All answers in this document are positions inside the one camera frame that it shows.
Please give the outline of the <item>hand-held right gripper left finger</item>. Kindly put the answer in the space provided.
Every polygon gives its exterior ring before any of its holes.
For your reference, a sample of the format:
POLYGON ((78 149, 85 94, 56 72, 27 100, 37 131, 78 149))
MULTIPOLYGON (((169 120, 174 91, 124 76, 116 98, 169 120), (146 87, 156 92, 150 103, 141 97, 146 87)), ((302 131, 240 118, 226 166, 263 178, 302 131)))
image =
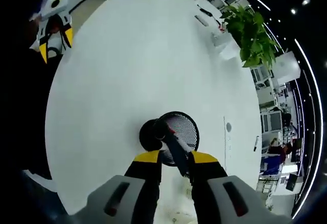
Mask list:
POLYGON ((159 200, 161 151, 137 155, 124 175, 93 191, 81 210, 82 223, 153 223, 159 200))

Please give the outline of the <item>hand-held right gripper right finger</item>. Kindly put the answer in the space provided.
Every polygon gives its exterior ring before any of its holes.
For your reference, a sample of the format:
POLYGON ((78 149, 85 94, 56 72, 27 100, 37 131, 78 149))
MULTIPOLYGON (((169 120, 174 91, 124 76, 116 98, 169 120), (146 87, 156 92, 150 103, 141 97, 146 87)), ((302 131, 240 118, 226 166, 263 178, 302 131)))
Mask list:
POLYGON ((212 155, 191 151, 189 170, 198 223, 291 223, 271 213, 243 180, 228 176, 212 155))

